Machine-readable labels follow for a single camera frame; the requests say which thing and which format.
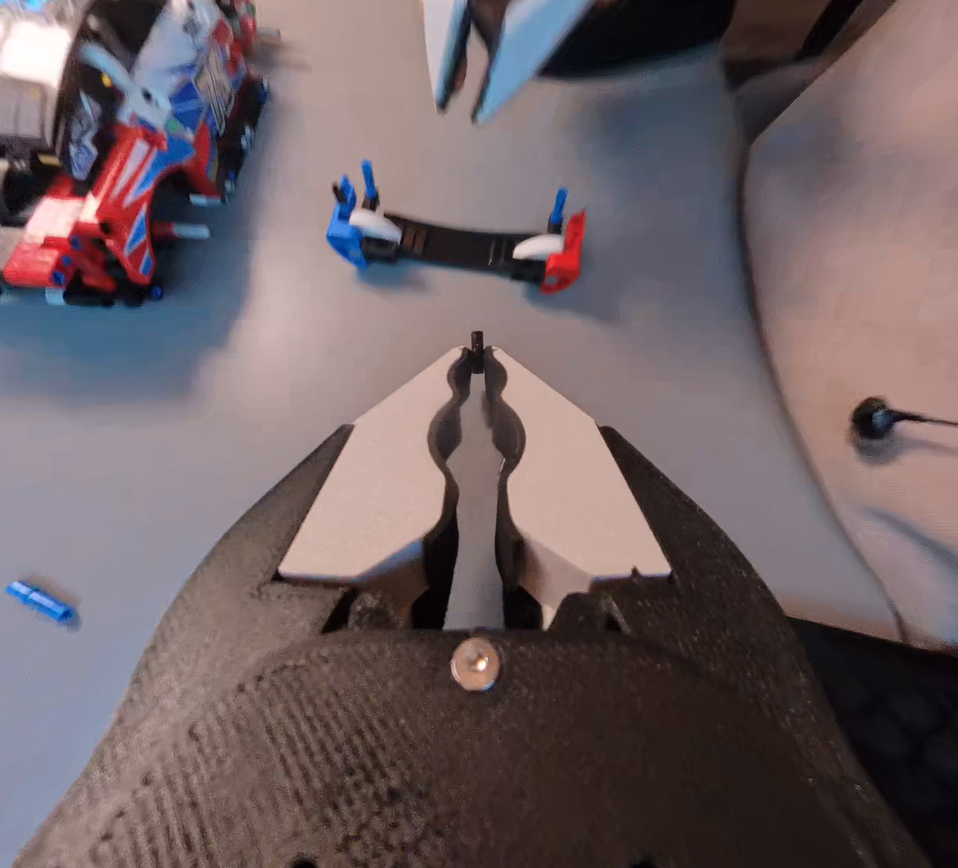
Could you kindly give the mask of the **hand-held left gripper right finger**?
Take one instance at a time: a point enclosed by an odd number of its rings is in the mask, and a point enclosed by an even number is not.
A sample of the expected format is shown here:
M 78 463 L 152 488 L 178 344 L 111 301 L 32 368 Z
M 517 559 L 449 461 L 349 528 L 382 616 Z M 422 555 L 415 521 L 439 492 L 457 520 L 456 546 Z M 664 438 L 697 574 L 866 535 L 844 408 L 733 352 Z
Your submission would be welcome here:
M 672 566 L 598 425 L 499 347 L 485 408 L 501 464 L 495 557 L 509 626 L 549 627 L 564 600 Z

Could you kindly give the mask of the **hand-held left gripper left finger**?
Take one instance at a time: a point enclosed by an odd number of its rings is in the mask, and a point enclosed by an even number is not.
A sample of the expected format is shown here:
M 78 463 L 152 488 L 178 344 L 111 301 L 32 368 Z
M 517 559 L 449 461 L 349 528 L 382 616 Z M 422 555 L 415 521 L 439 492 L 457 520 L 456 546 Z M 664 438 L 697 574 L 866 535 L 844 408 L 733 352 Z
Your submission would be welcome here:
M 462 441 L 471 351 L 453 347 L 355 420 L 282 558 L 296 583 L 379 593 L 410 608 L 445 580 L 456 549 L 449 458 Z

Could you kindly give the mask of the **black lego bumper assembly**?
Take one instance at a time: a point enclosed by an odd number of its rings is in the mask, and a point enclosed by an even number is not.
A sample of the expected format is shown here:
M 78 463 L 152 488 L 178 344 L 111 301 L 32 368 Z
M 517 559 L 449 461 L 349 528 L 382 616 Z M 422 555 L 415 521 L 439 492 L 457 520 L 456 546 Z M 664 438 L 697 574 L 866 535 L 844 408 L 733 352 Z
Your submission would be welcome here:
M 332 251 L 357 270 L 422 263 L 495 275 L 545 296 L 569 289 L 581 276 L 587 211 L 566 212 L 566 188 L 558 189 L 543 232 L 475 230 L 383 211 L 371 162 L 362 161 L 361 170 L 361 198 L 348 176 L 332 183 L 326 231 Z

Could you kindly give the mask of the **red blue lego car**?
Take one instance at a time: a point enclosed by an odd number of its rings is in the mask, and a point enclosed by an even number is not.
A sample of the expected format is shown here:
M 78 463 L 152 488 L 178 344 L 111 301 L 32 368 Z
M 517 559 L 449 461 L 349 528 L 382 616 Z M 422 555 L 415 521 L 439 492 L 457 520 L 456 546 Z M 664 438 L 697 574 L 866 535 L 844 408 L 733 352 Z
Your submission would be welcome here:
M 252 0 L 1 0 L 2 302 L 138 307 L 162 216 L 229 200 L 270 97 Z

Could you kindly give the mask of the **blue lego pin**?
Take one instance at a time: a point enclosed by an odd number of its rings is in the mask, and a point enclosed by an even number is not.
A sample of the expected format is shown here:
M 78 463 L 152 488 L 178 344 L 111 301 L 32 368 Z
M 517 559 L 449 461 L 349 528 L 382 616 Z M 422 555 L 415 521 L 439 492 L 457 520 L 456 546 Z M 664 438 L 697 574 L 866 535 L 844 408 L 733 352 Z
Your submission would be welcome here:
M 79 624 L 78 611 L 72 603 L 33 581 L 15 579 L 5 586 L 4 594 L 50 622 L 71 629 Z

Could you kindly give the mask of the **person's beige hoodie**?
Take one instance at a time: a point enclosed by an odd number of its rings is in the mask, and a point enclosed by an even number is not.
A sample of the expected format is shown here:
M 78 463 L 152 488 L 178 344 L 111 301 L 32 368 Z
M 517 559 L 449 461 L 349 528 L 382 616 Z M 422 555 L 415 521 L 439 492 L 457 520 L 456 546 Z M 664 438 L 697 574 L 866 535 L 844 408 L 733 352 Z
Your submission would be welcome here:
M 897 0 L 752 144 L 760 332 L 810 471 L 898 626 L 956 654 L 956 426 L 880 440 L 856 406 L 956 422 L 957 0 Z

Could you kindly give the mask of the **dark textured cloth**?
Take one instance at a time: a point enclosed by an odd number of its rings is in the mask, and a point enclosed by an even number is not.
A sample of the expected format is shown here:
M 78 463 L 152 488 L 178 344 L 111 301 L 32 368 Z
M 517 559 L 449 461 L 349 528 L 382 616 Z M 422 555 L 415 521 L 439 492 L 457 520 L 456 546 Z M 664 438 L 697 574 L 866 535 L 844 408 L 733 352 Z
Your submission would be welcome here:
M 956 658 L 789 622 L 871 782 L 931 864 L 955 867 Z

